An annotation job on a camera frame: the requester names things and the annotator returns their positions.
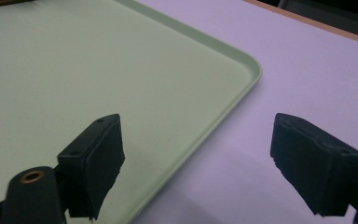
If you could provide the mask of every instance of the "white table surface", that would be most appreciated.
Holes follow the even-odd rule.
[[[358,149],[358,42],[241,0],[141,0],[249,52],[264,75],[134,223],[351,223],[314,216],[269,156],[278,112]]]

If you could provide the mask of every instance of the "black plastic bracket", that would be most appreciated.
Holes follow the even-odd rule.
[[[270,155],[315,215],[344,216],[349,204],[358,211],[355,148],[304,119],[277,114]]]
[[[66,223],[70,217],[97,219],[125,160],[120,116],[95,120],[58,155],[56,168],[35,167],[10,181],[0,202],[0,223]]]

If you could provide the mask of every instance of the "screw hole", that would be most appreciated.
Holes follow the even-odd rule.
[[[20,182],[22,184],[30,184],[33,183],[39,179],[41,179],[43,177],[43,175],[45,175],[45,172],[43,171],[31,171],[26,175],[23,175],[21,177]]]

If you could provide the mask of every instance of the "tray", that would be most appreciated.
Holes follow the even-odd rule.
[[[127,159],[99,223],[129,223],[260,77],[252,56],[135,1],[0,7],[0,200],[119,113]]]

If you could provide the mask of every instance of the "tray rim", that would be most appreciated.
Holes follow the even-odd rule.
[[[196,152],[197,148],[208,138],[208,136],[215,130],[217,126],[225,119],[225,117],[232,111],[232,109],[240,102],[240,100],[248,93],[258,80],[263,75],[263,68],[260,62],[250,55],[249,53],[236,49],[233,46],[214,38],[211,35],[207,35],[191,26],[188,26],[166,14],[163,14],[151,7],[148,7],[136,0],[114,0],[115,2],[120,3],[122,6],[130,8],[147,18],[165,25],[168,29],[172,29],[178,32],[180,35],[184,35],[188,38],[191,38],[201,45],[213,49],[214,51],[230,58],[231,60],[245,65],[249,62],[253,66],[257,67],[258,72],[252,77],[252,81],[247,85],[235,98],[229,102],[229,106],[222,111],[222,113],[216,117],[213,123],[207,128],[207,130],[200,134],[197,140],[189,145],[189,147],[184,151],[184,154],[178,158],[178,160],[167,169],[161,176],[160,181],[149,190],[149,193],[146,194],[139,203],[137,203],[133,208],[129,209],[119,223],[131,223],[136,217],[143,211],[143,209],[154,199],[154,197],[159,193],[159,191],[167,184],[167,182],[172,178],[172,176],[186,163],[186,161],[191,157],[191,155]]]

